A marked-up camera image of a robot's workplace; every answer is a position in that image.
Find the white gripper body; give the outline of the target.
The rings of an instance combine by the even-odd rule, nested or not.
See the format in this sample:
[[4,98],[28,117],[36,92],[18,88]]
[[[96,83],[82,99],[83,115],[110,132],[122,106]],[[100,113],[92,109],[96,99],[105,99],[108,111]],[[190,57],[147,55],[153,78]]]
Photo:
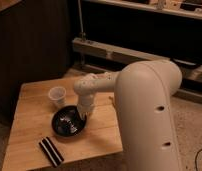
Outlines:
[[78,97],[77,110],[81,116],[87,116],[94,109],[94,95],[84,95]]

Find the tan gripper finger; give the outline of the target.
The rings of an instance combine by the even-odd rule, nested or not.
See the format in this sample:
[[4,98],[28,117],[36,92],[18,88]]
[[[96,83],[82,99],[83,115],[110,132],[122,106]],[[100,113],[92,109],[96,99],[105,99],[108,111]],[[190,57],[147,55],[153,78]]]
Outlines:
[[81,120],[85,120],[86,119],[86,114],[80,114],[80,118],[81,118]]

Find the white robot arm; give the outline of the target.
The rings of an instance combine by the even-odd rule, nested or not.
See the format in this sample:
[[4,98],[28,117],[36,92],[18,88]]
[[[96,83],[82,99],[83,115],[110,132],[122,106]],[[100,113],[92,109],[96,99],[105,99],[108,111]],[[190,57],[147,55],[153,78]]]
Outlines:
[[170,98],[182,73],[168,60],[135,62],[119,72],[88,74],[74,83],[77,109],[87,118],[98,92],[114,94],[128,171],[182,171]]

